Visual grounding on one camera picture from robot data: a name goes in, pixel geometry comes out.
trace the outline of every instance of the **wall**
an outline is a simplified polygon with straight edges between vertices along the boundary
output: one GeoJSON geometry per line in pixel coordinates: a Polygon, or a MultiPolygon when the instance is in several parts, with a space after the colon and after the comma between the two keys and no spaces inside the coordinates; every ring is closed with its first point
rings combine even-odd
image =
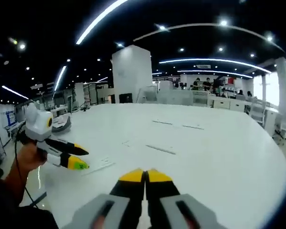
{"type": "Polygon", "coordinates": [[[112,55],[112,73],[116,103],[120,94],[131,93],[136,101],[139,90],[153,84],[151,53],[135,45],[112,55]]]}
{"type": "Polygon", "coordinates": [[[3,113],[7,111],[14,111],[14,105],[0,104],[0,138],[3,145],[7,144],[10,139],[8,132],[4,129],[4,127],[8,126],[8,119],[3,113]]]}

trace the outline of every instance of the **black wire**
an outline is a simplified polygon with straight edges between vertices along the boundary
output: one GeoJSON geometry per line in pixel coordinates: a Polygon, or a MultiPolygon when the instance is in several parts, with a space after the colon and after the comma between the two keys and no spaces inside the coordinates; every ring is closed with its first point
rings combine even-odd
{"type": "Polygon", "coordinates": [[[19,168],[19,163],[18,163],[18,159],[17,159],[17,141],[18,141],[18,135],[19,135],[19,132],[20,132],[20,130],[22,129],[22,127],[23,127],[24,125],[25,125],[25,122],[24,122],[23,124],[21,124],[21,126],[19,127],[19,129],[18,129],[18,131],[17,131],[17,133],[16,133],[16,137],[15,137],[15,160],[16,160],[16,166],[17,166],[17,169],[18,169],[18,173],[19,173],[20,180],[21,180],[21,182],[22,182],[22,184],[23,184],[23,186],[24,186],[25,191],[28,193],[28,196],[30,197],[30,199],[31,199],[32,203],[35,205],[35,207],[38,208],[38,207],[37,207],[37,204],[34,203],[33,198],[31,197],[29,191],[27,190],[24,181],[22,180],[21,172],[20,172],[20,168],[19,168]]]}

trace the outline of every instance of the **white cabinet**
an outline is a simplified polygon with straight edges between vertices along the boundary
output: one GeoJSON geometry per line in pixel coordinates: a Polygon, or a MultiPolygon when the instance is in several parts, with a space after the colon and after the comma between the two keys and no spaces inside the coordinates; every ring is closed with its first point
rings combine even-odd
{"type": "Polygon", "coordinates": [[[245,111],[245,104],[242,102],[239,102],[239,101],[231,100],[230,110],[244,112],[245,111]]]}
{"type": "Polygon", "coordinates": [[[230,102],[225,100],[215,100],[214,101],[214,108],[217,109],[230,109],[230,102]]]}

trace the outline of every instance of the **ceiling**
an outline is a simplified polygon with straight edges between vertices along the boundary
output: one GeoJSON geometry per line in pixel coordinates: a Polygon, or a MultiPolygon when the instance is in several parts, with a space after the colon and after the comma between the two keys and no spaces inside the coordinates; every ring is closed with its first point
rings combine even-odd
{"type": "MultiPolygon", "coordinates": [[[[286,57],[285,52],[270,42],[225,27],[186,27],[133,41],[158,30],[157,25],[171,27],[226,20],[228,25],[263,36],[271,33],[273,42],[286,51],[286,17],[278,16],[286,15],[286,4],[271,5],[266,0],[128,0],[100,21],[80,45],[76,45],[89,24],[114,2],[0,2],[0,103],[25,101],[2,89],[2,85],[28,98],[37,97],[40,92],[49,93],[53,88],[47,89],[47,83],[57,80],[63,66],[67,68],[58,90],[72,87],[75,82],[97,81],[104,77],[110,80],[110,59],[121,49],[118,43],[148,49],[152,54],[153,72],[158,69],[166,75],[179,75],[178,70],[193,70],[196,64],[210,64],[212,70],[237,73],[251,68],[208,61],[159,64],[163,60],[218,58],[258,65],[269,59],[286,57]],[[18,45],[10,42],[9,38],[16,39],[18,45]],[[21,43],[26,45],[23,50],[19,49],[21,43]],[[39,90],[31,89],[35,84],[41,84],[39,90]]],[[[273,65],[266,69],[275,71],[273,65]]]]}

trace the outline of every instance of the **office chair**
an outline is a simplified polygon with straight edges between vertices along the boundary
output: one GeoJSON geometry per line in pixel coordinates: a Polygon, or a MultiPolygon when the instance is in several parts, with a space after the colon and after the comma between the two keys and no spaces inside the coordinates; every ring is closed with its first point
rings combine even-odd
{"type": "Polygon", "coordinates": [[[194,106],[208,106],[208,95],[209,92],[205,91],[191,91],[193,93],[193,105],[194,106]]]}
{"type": "Polygon", "coordinates": [[[259,99],[252,99],[249,116],[256,120],[262,127],[265,125],[266,102],[259,99]]]}

